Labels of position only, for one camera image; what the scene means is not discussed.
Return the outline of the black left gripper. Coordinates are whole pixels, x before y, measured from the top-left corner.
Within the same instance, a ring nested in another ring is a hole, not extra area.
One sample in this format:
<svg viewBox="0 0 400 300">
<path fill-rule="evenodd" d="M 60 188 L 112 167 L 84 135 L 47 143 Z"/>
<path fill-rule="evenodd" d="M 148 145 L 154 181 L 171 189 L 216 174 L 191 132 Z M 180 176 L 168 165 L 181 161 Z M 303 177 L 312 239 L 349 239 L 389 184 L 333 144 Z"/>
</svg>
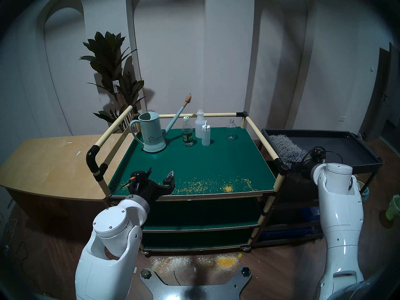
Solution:
<svg viewBox="0 0 400 300">
<path fill-rule="evenodd" d="M 174 171 L 172 170 L 159 185 L 150 180 L 152 168 L 147 171 L 135 171 L 131 173 L 128 190 L 132 195 L 143 198 L 148 204 L 152 204 L 162 196 L 171 195 L 175 188 Z"/>
</svg>

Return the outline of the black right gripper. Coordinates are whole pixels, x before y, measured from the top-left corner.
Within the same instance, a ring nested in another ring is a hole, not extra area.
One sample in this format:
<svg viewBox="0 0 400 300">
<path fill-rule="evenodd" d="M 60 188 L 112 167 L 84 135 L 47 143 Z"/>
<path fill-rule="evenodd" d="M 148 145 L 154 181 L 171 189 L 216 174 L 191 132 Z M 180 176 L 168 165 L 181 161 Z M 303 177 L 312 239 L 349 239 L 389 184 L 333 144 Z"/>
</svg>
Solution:
<svg viewBox="0 0 400 300">
<path fill-rule="evenodd" d="M 314 160 L 305 160 L 299 162 L 290 162 L 290 170 L 300 174 L 307 180 L 312 179 L 312 169 L 314 168 Z"/>
</svg>

